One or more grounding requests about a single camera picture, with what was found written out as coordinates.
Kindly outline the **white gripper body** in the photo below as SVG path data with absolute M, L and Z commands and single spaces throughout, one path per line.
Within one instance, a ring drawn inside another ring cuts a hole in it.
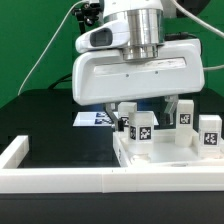
M 198 92 L 204 83 L 197 39 L 168 41 L 147 60 L 125 61 L 118 49 L 87 52 L 72 72 L 73 98 L 80 105 Z

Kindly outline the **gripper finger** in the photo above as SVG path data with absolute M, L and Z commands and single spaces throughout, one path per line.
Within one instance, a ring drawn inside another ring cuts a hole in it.
M 111 119 L 112 123 L 114 124 L 114 129 L 118 132 L 123 132 L 124 131 L 123 120 L 121 118 L 116 117 L 112 109 L 113 106 L 114 106 L 113 103 L 105 103 L 104 110 Z
M 165 124 L 172 125 L 174 123 L 174 113 L 177 108 L 178 96 L 177 95 L 166 96 L 165 102 L 167 103 L 164 110 Z

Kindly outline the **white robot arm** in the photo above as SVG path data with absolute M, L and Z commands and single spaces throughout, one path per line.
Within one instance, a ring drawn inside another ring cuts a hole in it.
M 164 32 L 166 18 L 182 15 L 224 39 L 224 32 L 197 17 L 180 0 L 89 0 L 86 20 L 103 15 L 103 24 L 79 36 L 80 56 L 72 71 L 74 100 L 111 105 L 163 96 L 164 122 L 172 124 L 178 96 L 204 86 L 201 43 L 186 33 Z

